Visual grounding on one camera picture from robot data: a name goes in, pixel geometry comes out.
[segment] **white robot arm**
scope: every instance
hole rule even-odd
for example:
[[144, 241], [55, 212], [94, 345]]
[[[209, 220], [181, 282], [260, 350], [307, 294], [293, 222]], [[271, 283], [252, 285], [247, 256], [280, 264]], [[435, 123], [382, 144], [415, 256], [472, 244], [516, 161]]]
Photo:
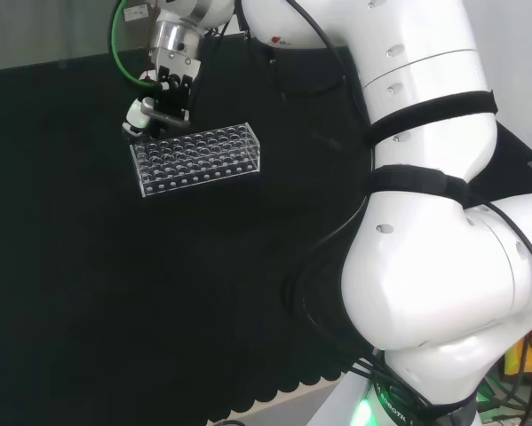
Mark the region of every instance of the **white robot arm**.
[[[436, 99], [488, 92], [462, 0], [299, 4], [333, 43], [350, 49], [373, 125]], [[324, 47], [287, 0], [242, 5], [261, 43]], [[153, 46], [157, 73], [180, 69], [194, 79], [185, 64], [196, 59], [189, 55], [196, 52], [200, 28], [228, 21], [233, 1], [178, 0], [163, 7]], [[460, 114], [380, 138], [375, 168], [417, 166], [468, 183], [485, 169], [495, 146], [493, 112]], [[491, 209], [465, 211], [452, 198], [405, 189], [373, 193], [342, 276], [352, 323], [434, 406], [468, 400], [496, 360], [532, 329], [532, 254]], [[532, 195], [496, 205], [532, 243]], [[373, 407], [381, 405], [379, 397], [370, 391]], [[379, 410], [380, 426], [408, 423], [402, 413]], [[470, 424], [480, 424], [474, 410], [460, 422]]]

